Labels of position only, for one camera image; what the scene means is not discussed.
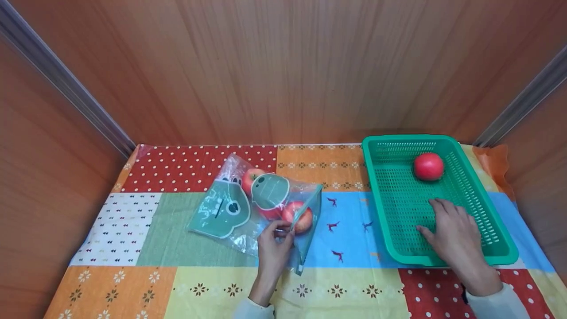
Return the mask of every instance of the cartoon frog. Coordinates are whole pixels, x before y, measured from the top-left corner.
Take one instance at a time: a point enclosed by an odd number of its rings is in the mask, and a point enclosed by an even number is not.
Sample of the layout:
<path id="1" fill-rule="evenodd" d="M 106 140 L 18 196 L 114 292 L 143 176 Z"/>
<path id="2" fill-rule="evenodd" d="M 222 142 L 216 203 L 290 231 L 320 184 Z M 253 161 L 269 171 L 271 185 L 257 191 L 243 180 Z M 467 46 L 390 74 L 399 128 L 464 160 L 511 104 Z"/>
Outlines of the cartoon frog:
<path id="1" fill-rule="evenodd" d="M 288 194 L 289 180 L 285 177 L 267 173 L 252 182 L 252 202 L 265 211 L 281 208 Z"/>
<path id="2" fill-rule="evenodd" d="M 213 237 L 226 238 L 250 218 L 250 203 L 242 180 L 216 179 L 189 222 L 189 228 Z"/>

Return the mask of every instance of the tablecloth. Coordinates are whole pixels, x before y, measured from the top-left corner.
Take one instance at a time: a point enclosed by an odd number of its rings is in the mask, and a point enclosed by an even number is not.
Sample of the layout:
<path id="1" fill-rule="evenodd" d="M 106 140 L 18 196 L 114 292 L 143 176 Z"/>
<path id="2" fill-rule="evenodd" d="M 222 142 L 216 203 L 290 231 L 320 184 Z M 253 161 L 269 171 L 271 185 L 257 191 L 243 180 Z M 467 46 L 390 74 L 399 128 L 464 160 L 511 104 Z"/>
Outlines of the tablecloth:
<path id="1" fill-rule="evenodd" d="M 532 318 L 565 318 L 567 289 L 514 205 L 505 158 L 491 154 L 502 150 L 462 147 L 519 249 L 515 264 L 497 267 L 501 279 Z M 45 317 L 230 317 L 248 295 L 257 259 L 185 229 L 230 153 L 324 186 L 303 275 L 285 272 L 272 298 L 278 318 L 474 318 L 450 269 L 388 255 L 357 144 L 138 145 Z"/>

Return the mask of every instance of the green basket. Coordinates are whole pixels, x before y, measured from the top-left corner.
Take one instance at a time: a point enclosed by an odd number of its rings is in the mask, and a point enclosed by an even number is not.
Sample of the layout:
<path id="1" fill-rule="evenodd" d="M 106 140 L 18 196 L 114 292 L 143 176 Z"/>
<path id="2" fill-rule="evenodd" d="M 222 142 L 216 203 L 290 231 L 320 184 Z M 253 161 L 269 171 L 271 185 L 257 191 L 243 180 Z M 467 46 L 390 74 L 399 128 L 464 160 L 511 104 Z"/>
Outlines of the green basket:
<path id="1" fill-rule="evenodd" d="M 504 227 L 459 143 L 445 135 L 369 136 L 362 142 L 378 220 L 386 249 L 396 261 L 424 266 L 446 266 L 416 230 L 435 232 L 430 198 L 463 206 L 479 226 L 482 247 L 490 265 L 518 260 L 518 249 Z M 413 160 L 422 153 L 438 154 L 445 164 L 443 177 L 424 182 L 413 174 Z"/>

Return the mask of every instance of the sleeve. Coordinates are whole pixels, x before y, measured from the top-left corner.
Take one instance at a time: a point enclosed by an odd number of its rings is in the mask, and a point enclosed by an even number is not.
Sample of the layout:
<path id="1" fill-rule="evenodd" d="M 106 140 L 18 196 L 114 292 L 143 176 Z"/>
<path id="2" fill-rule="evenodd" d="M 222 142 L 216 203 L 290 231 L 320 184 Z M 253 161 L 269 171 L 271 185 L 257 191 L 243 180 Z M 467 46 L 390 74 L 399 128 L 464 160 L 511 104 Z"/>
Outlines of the sleeve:
<path id="1" fill-rule="evenodd" d="M 274 319 L 274 306 L 264 308 L 249 298 L 244 298 L 236 307 L 234 319 Z"/>
<path id="2" fill-rule="evenodd" d="M 526 307 L 512 288 L 504 283 L 502 290 L 494 295 L 477 297 L 468 291 L 467 300 L 477 319 L 517 318 L 530 319 Z"/>

